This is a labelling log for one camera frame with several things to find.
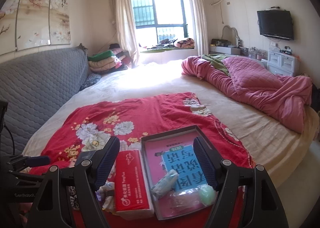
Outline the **left beige curtain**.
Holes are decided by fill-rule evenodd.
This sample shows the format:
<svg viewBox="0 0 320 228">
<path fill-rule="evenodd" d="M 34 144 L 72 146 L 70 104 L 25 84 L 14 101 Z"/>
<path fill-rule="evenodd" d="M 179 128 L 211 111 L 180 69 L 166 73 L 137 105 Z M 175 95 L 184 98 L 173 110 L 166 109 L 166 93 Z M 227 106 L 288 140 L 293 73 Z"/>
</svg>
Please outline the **left beige curtain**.
<svg viewBox="0 0 320 228">
<path fill-rule="evenodd" d="M 110 0 L 110 5 L 120 47 L 129 53 L 131 65 L 135 68 L 138 65 L 139 48 L 131 0 Z"/>
</svg>

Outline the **beige curtain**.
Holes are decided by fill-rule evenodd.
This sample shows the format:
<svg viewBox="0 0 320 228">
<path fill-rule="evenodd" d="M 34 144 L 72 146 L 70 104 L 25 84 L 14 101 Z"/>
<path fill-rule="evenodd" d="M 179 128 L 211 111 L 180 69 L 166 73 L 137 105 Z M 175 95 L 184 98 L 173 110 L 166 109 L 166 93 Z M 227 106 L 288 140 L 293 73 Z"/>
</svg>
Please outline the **beige curtain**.
<svg viewBox="0 0 320 228">
<path fill-rule="evenodd" d="M 196 47 L 198 56 L 208 54 L 208 32 L 207 20 L 204 10 L 204 0 L 190 0 L 194 15 L 194 26 L 196 33 Z"/>
<path fill-rule="evenodd" d="M 131 0 L 110 0 L 110 5 L 120 47 L 129 53 L 131 65 L 135 68 L 138 65 L 139 48 Z"/>
</svg>

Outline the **beige bed sheet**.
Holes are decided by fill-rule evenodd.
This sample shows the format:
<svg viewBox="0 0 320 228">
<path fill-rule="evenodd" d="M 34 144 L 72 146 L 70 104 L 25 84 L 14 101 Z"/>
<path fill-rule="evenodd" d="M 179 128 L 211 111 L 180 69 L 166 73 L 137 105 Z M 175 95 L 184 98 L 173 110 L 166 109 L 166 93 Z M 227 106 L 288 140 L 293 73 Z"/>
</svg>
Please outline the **beige bed sheet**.
<svg viewBox="0 0 320 228">
<path fill-rule="evenodd" d="M 317 113 L 306 107 L 304 132 L 298 134 L 253 107 L 226 97 L 208 82 L 183 75 L 181 71 L 181 61 L 176 60 L 166 64 L 151 63 L 104 76 L 97 84 L 67 101 L 33 134 L 23 154 L 40 155 L 67 116 L 78 107 L 102 101 L 192 92 L 240 139 L 255 162 L 267 168 L 274 184 L 280 186 L 303 161 L 318 134 Z"/>
</svg>

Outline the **stack of folded blankets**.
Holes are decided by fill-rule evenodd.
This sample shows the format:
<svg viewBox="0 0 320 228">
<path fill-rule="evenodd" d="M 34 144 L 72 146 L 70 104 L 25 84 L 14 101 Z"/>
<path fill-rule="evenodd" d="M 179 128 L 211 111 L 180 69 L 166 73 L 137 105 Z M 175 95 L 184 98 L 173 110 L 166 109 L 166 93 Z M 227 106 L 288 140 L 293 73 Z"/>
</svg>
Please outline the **stack of folded blankets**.
<svg viewBox="0 0 320 228">
<path fill-rule="evenodd" d="M 132 60 L 128 51 L 123 50 L 119 44 L 112 43 L 109 49 L 87 57 L 89 69 L 96 74 L 108 74 L 127 70 L 132 67 Z"/>
</svg>

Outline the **pink quilted comforter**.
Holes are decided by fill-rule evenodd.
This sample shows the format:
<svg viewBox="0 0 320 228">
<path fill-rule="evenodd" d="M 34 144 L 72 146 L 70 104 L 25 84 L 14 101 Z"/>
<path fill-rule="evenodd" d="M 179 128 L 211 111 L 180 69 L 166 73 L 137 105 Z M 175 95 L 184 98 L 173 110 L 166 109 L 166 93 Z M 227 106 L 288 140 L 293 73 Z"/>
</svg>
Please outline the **pink quilted comforter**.
<svg viewBox="0 0 320 228">
<path fill-rule="evenodd" d="M 274 75 L 258 62 L 241 56 L 226 57 L 222 64 L 227 73 L 191 56 L 182 61 L 182 73 L 210 83 L 225 96 L 254 107 L 290 130 L 303 132 L 305 107 L 311 105 L 309 77 Z"/>
</svg>

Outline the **white green tissue pack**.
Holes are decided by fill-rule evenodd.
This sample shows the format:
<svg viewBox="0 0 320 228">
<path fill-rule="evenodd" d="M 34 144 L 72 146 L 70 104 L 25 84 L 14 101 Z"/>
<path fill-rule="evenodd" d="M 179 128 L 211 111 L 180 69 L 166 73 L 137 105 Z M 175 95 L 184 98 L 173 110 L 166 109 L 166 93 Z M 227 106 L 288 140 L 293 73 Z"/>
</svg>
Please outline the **white green tissue pack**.
<svg viewBox="0 0 320 228">
<path fill-rule="evenodd" d="M 171 169 L 168 171 L 162 179 L 160 179 L 152 188 L 151 193 L 156 199 L 164 197 L 169 191 L 171 191 L 178 180 L 179 174 Z"/>
</svg>

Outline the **red floral blanket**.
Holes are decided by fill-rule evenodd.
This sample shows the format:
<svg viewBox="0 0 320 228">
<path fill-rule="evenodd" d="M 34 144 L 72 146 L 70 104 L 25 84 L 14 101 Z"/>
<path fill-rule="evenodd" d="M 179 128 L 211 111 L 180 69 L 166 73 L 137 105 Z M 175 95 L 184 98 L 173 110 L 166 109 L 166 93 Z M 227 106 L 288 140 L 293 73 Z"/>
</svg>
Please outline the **red floral blanket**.
<svg viewBox="0 0 320 228">
<path fill-rule="evenodd" d="M 97 104 L 77 108 L 62 127 L 49 139 L 40 153 L 50 157 L 52 164 L 60 168 L 71 166 L 80 152 L 100 148 L 104 139 L 116 136 L 120 140 L 120 151 L 141 149 L 141 138 L 148 135 L 197 125 L 223 158 L 231 160 L 236 166 L 253 168 L 255 162 L 242 142 L 221 123 L 217 117 L 202 105 L 194 93 L 162 94 L 149 98 L 102 101 Z M 183 178 L 179 178 L 182 188 L 187 184 L 200 184 L 204 175 L 195 169 L 191 162 L 191 152 L 187 149 L 182 156 L 171 152 L 171 147 L 163 145 L 169 152 L 169 166 L 173 166 Z M 111 227 L 203 227 L 209 210 L 171 220 L 157 220 L 156 217 L 125 220 L 115 214 L 106 213 Z"/>
</svg>

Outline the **black wall television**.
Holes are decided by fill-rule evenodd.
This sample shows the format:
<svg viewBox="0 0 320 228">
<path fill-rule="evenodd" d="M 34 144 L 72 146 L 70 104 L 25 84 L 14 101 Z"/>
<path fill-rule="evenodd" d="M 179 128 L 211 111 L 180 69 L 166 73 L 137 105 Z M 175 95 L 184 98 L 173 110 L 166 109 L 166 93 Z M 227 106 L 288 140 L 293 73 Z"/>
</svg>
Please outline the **black wall television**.
<svg viewBox="0 0 320 228">
<path fill-rule="evenodd" d="M 260 35 L 293 41 L 294 30 L 291 13 L 287 10 L 257 11 Z"/>
</svg>

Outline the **red tissue box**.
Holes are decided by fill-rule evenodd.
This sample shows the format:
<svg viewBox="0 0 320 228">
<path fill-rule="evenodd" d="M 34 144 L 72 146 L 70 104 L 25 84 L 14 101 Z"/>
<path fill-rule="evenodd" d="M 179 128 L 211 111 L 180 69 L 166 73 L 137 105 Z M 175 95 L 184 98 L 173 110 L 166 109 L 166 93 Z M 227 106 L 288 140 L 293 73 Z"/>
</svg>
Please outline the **red tissue box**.
<svg viewBox="0 0 320 228">
<path fill-rule="evenodd" d="M 142 155 L 137 149 L 120 151 L 117 155 L 114 203 L 116 214 L 125 220 L 154 215 Z"/>
</svg>

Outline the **window with dark frame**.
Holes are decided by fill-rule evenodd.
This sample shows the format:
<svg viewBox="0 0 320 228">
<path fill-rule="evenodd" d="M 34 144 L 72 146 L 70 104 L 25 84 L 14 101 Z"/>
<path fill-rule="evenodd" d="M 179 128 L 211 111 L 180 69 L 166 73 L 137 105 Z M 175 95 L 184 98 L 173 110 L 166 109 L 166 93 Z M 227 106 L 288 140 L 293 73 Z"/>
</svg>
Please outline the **window with dark frame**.
<svg viewBox="0 0 320 228">
<path fill-rule="evenodd" d="M 131 0 L 138 46 L 173 45 L 188 36 L 184 0 Z"/>
</svg>

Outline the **grey quilted headboard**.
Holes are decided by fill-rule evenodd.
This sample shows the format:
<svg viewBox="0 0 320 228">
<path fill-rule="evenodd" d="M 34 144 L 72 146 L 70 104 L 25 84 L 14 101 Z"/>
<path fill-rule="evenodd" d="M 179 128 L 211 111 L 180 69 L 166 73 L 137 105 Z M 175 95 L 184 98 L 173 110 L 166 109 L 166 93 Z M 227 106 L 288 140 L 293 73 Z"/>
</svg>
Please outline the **grey quilted headboard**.
<svg viewBox="0 0 320 228">
<path fill-rule="evenodd" d="M 8 102 L 5 123 L 16 153 L 73 95 L 88 76 L 83 45 L 33 53 L 1 63 L 1 100 Z M 1 134 L 1 155 L 12 153 L 11 138 Z"/>
</svg>

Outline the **clothes on window sill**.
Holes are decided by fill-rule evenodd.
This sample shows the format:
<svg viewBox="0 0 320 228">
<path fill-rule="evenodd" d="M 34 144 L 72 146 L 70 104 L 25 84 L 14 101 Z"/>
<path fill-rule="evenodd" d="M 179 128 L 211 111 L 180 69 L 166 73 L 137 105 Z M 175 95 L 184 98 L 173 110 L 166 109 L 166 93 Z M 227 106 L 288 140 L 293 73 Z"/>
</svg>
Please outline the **clothes on window sill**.
<svg viewBox="0 0 320 228">
<path fill-rule="evenodd" d="M 195 42 L 192 38 L 186 39 L 163 39 L 157 45 L 149 49 L 193 49 Z"/>
</svg>

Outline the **green sponge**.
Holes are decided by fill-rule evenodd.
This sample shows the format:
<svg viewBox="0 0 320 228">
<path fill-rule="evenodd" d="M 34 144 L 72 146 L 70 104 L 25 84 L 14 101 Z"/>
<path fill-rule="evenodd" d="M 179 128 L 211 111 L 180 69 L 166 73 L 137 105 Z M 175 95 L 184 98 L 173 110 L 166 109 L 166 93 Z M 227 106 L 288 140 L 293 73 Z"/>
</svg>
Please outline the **green sponge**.
<svg viewBox="0 0 320 228">
<path fill-rule="evenodd" d="M 215 203 L 217 192 L 208 184 L 199 185 L 197 187 L 200 201 L 204 206 L 210 206 Z"/>
</svg>

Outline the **vanity mirror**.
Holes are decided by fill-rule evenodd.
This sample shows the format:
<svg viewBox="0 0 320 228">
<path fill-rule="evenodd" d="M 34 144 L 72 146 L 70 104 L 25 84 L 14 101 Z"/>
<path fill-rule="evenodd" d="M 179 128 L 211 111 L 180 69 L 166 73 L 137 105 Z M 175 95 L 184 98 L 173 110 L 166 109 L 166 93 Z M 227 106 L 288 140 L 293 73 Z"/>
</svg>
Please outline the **vanity mirror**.
<svg viewBox="0 0 320 228">
<path fill-rule="evenodd" d="M 240 39 L 238 31 L 229 25 L 223 27 L 221 39 L 227 40 L 231 46 L 240 47 L 242 45 L 242 39 Z"/>
</svg>

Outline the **dark patterned pillow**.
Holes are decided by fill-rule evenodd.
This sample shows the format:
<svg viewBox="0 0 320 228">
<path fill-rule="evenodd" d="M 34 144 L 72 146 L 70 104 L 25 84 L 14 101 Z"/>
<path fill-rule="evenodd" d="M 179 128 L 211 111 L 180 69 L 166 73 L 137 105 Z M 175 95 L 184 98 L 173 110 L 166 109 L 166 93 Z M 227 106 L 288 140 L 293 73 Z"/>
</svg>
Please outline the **dark patterned pillow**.
<svg viewBox="0 0 320 228">
<path fill-rule="evenodd" d="M 79 91 L 82 91 L 90 86 L 95 85 L 96 83 L 98 83 L 101 79 L 101 75 L 100 74 L 95 74 L 95 73 L 91 73 L 87 79 L 85 80 L 85 82 L 80 86 Z"/>
</svg>

